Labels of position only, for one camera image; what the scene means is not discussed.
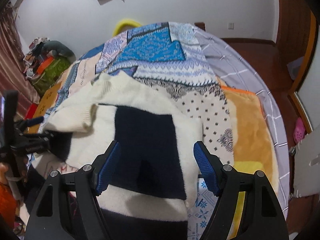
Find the person's left hand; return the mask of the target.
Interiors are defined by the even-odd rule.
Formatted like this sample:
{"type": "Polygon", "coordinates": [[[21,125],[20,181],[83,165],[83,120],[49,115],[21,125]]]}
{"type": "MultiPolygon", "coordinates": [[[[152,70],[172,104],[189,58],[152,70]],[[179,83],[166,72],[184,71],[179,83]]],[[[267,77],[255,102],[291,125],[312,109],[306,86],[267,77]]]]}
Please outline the person's left hand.
{"type": "Polygon", "coordinates": [[[0,183],[4,186],[10,186],[9,183],[12,181],[13,176],[7,175],[9,166],[5,163],[0,163],[0,183]]]}

